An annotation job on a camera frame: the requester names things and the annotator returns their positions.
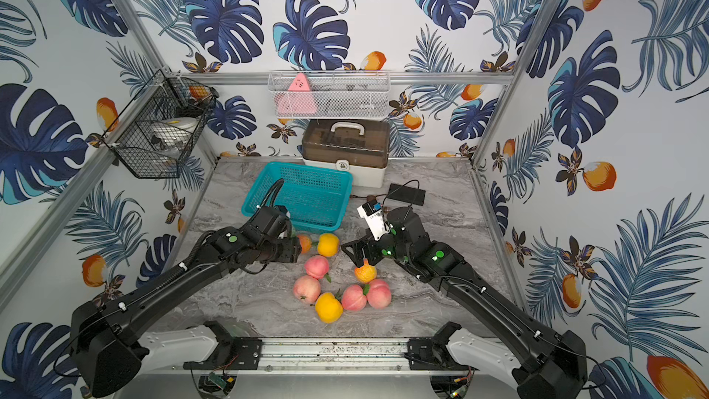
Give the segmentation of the pink peach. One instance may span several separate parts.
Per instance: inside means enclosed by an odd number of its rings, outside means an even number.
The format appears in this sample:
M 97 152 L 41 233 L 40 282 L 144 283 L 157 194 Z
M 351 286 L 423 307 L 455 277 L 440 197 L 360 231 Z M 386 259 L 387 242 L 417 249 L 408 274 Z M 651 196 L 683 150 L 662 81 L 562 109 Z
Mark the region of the pink peach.
M 329 275 L 330 262 L 321 255 L 308 259 L 305 263 L 305 271 L 308 276 L 316 280 L 325 279 L 327 282 L 332 280 Z
M 391 304 L 391 288 L 380 279 L 375 279 L 367 285 L 367 303 L 376 310 L 387 308 Z
M 321 283 L 312 276 L 304 275 L 295 281 L 293 294 L 303 303 L 314 304 L 321 295 Z
M 341 304 L 344 310 L 360 311 L 367 306 L 367 296 L 364 293 L 364 288 L 358 284 L 348 286 L 343 292 Z

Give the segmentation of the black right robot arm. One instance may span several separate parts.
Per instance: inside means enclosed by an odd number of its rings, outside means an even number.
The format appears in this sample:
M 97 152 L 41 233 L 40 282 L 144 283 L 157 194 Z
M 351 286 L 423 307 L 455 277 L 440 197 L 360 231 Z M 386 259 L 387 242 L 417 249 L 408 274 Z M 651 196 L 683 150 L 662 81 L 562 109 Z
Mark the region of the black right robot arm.
M 482 371 L 521 398 L 574 398 L 588 380 L 585 342 L 559 334 L 489 284 L 446 243 L 430 238 L 412 208 L 384 212 L 367 202 L 357 212 L 367 223 L 363 238 L 341 245 L 356 264 L 391 260 L 472 313 L 496 336 L 482 338 L 449 321 L 432 338 L 414 338 L 405 358 L 413 371 Z

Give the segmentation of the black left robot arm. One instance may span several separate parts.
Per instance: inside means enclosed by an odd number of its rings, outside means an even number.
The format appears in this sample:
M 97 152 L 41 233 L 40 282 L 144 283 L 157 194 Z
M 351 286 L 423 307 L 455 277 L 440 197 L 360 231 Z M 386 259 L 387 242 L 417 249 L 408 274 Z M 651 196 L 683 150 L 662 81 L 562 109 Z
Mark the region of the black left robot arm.
M 68 354 L 94 396 L 112 395 L 138 375 L 149 355 L 138 340 L 172 308 L 255 262 L 294 263 L 300 254 L 287 209 L 263 206 L 240 227 L 203 234 L 182 262 L 136 290 L 103 306 L 77 307 Z

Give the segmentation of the teal plastic basket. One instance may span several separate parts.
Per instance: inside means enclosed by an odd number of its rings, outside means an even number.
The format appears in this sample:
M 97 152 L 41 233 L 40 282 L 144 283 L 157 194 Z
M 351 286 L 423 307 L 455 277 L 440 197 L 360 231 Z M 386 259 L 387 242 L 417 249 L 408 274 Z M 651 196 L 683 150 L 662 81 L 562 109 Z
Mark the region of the teal plastic basket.
M 275 203 L 284 206 L 297 230 L 331 233 L 340 228 L 354 184 L 351 174 L 304 164 L 270 163 L 252 185 L 241 212 L 252 216 L 277 181 Z

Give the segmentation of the white bowl in basket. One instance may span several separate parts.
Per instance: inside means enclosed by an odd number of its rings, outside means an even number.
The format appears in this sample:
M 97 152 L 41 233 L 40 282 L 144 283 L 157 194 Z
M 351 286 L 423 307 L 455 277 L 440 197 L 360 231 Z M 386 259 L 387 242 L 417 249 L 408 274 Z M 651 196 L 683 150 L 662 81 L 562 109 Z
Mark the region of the white bowl in basket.
M 151 145 L 160 151 L 182 149 L 192 138 L 198 120 L 193 117 L 165 119 L 151 123 Z

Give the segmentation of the orange yellow peach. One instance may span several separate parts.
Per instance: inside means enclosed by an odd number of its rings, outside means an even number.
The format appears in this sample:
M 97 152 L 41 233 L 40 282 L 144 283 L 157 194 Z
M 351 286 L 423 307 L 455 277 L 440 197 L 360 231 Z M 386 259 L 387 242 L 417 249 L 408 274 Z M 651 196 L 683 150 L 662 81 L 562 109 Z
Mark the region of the orange yellow peach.
M 371 265 L 367 259 L 364 260 L 364 263 L 361 266 L 354 269 L 354 271 L 356 279 L 361 284 L 369 284 L 377 278 L 376 267 Z

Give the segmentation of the small red orange peach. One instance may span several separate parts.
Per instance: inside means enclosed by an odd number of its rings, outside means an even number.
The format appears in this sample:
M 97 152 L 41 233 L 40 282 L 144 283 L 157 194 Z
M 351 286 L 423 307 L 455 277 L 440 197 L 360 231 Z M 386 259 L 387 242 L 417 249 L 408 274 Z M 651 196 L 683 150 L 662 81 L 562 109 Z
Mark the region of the small red orange peach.
M 306 254 L 309 253 L 312 249 L 313 242 L 308 235 L 298 235 L 297 236 L 299 245 L 301 247 L 301 253 Z

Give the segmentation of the yellow peach upper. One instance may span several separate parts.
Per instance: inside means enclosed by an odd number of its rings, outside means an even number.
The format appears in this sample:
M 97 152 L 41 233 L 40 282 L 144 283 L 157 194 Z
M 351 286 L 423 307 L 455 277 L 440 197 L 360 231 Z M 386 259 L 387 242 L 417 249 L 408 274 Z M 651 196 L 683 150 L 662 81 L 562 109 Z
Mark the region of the yellow peach upper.
M 325 233 L 319 236 L 317 252 L 325 258 L 334 257 L 340 250 L 340 240 L 332 233 Z

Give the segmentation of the black battery box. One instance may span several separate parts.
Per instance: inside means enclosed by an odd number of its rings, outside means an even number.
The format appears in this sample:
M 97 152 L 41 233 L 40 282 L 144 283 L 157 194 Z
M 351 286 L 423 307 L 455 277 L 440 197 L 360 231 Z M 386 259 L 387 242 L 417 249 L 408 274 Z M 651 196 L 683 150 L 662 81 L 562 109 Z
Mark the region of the black battery box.
M 406 204 L 423 206 L 427 193 L 418 185 L 413 187 L 399 184 L 390 184 L 386 198 L 388 200 L 400 201 Z

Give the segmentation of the yellow peach front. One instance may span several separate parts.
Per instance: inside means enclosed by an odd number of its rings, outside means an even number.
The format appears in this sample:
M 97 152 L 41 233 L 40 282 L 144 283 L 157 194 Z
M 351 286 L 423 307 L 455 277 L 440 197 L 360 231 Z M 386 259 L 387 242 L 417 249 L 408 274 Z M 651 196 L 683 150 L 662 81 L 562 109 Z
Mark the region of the yellow peach front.
M 323 293 L 315 303 L 317 316 L 323 323 L 336 323 L 342 316 L 343 306 L 333 293 Z

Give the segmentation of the white brown storage box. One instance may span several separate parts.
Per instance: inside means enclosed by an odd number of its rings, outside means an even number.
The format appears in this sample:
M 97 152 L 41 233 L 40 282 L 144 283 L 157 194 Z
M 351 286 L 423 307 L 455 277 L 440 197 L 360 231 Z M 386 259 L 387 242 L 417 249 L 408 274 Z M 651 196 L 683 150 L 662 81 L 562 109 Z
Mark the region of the white brown storage box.
M 349 173 L 355 187 L 381 188 L 390 156 L 390 126 L 365 119 L 313 119 L 302 140 L 307 166 Z

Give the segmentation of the pink triangle item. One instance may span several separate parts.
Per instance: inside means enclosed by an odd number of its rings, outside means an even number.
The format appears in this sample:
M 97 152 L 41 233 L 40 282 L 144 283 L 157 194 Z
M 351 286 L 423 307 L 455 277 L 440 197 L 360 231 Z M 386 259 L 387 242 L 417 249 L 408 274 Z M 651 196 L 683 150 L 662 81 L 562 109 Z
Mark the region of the pink triangle item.
M 276 94 L 274 101 L 280 116 L 312 116 L 318 110 L 305 73 L 298 73 L 285 92 Z

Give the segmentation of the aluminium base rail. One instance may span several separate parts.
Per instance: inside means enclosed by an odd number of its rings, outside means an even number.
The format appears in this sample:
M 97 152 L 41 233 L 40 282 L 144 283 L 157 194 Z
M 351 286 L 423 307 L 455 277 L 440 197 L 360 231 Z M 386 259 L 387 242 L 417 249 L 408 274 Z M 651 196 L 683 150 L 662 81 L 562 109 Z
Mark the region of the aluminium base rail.
M 218 374 L 454 374 L 473 369 L 511 380 L 520 363 L 511 350 L 466 330 L 450 339 L 419 338 L 247 338 L 220 344 L 198 327 L 150 332 L 140 339 L 149 351 L 140 374 L 193 371 Z

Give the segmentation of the clear wall shelf basket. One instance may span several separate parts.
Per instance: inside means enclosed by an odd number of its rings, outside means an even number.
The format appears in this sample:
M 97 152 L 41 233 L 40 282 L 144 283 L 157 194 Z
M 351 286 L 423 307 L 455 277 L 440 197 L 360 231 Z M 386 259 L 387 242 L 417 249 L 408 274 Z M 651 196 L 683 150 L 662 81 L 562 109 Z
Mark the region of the clear wall shelf basket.
M 273 101 L 285 92 L 298 73 L 305 73 L 318 106 L 312 116 L 280 116 L 291 119 L 372 119 L 389 114 L 391 78 L 387 71 L 273 71 L 268 90 Z

